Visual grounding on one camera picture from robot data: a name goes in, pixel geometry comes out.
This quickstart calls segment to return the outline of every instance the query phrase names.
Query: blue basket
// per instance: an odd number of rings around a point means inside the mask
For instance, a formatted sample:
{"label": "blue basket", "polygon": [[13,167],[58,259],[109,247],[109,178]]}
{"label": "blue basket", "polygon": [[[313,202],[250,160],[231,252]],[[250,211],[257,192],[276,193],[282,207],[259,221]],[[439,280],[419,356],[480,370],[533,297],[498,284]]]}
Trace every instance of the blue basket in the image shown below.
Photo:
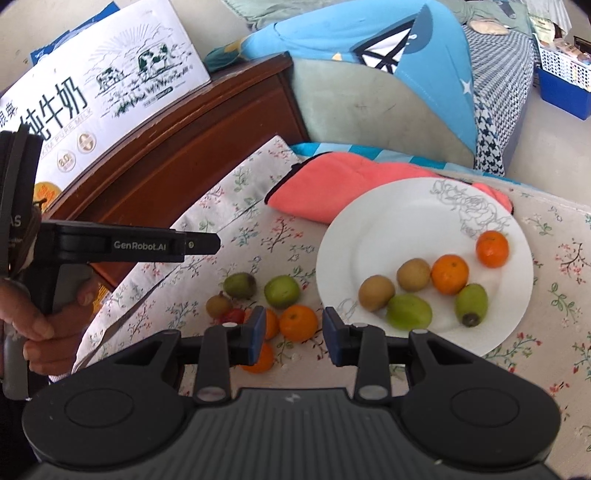
{"label": "blue basket", "polygon": [[591,115],[591,93],[544,70],[538,69],[538,74],[543,100],[587,120]]}

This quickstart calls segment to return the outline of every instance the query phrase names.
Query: white plate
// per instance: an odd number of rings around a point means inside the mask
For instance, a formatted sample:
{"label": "white plate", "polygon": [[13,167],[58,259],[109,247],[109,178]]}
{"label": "white plate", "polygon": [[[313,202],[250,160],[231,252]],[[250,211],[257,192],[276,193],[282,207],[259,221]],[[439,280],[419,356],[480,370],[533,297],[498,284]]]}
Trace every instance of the white plate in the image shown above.
{"label": "white plate", "polygon": [[[509,260],[502,268],[486,268],[476,257],[476,240],[487,230],[501,231],[509,240]],[[364,322],[383,328],[387,335],[406,337],[408,332],[384,320],[384,312],[370,313],[359,305],[359,287],[377,274],[396,283],[396,272],[407,260],[424,258],[433,265],[444,254],[466,260],[469,283],[486,289],[489,310],[480,325],[464,327],[454,314],[454,297],[441,295],[429,285],[417,293],[433,309],[429,330],[484,355],[517,327],[530,302],[534,272],[530,247],[515,219],[471,185],[449,179],[408,179],[356,199],[331,223],[320,245],[316,264],[320,298],[345,323]]]}

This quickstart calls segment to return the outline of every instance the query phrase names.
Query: wall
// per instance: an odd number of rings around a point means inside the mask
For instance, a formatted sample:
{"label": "wall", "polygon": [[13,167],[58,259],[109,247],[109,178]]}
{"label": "wall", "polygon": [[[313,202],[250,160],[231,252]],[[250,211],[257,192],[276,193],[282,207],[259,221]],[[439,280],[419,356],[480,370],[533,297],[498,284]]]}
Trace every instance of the wall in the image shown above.
{"label": "wall", "polygon": [[564,6],[573,24],[573,29],[566,36],[566,40],[572,43],[573,35],[577,35],[578,37],[591,41],[591,24],[589,24],[587,15],[571,0],[564,0]]}
{"label": "wall", "polygon": [[[0,92],[29,68],[29,54],[100,12],[111,0],[16,0],[0,16]],[[120,8],[134,0],[115,0]],[[193,45],[205,56],[248,35],[220,0],[171,0]]]}

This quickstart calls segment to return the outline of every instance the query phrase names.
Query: pink towel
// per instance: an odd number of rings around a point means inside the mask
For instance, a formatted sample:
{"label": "pink towel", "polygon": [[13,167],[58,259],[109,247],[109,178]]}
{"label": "pink towel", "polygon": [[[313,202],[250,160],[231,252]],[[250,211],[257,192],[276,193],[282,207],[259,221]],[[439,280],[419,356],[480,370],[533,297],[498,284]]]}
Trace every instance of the pink towel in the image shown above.
{"label": "pink towel", "polygon": [[[439,175],[408,163],[376,163],[354,153],[330,152],[294,165],[265,198],[275,210],[330,224],[353,200],[397,180]],[[497,200],[509,213],[509,197],[482,183],[473,186]]]}

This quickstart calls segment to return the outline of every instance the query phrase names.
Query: tangerine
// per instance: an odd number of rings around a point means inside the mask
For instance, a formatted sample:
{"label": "tangerine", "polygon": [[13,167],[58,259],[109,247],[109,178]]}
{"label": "tangerine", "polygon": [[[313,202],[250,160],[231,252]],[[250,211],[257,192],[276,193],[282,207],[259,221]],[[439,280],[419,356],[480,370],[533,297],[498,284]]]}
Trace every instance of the tangerine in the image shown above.
{"label": "tangerine", "polygon": [[[277,314],[271,309],[266,309],[267,312],[267,331],[265,332],[265,340],[271,340],[275,335],[279,333],[279,318]],[[244,317],[244,323],[248,321],[252,313],[252,309],[246,311]]]}
{"label": "tangerine", "polygon": [[292,342],[310,340],[318,330],[316,312],[304,305],[292,305],[279,317],[279,330]]}
{"label": "tangerine", "polygon": [[470,269],[458,255],[443,255],[433,264],[431,280],[433,286],[444,295],[456,295],[468,283]]}
{"label": "tangerine", "polygon": [[240,367],[250,374],[262,374],[270,370],[273,363],[275,363],[273,347],[269,345],[269,342],[263,342],[258,362],[254,365],[241,365]]}
{"label": "tangerine", "polygon": [[476,241],[476,256],[488,268],[502,267],[509,258],[509,242],[500,232],[484,232]]}

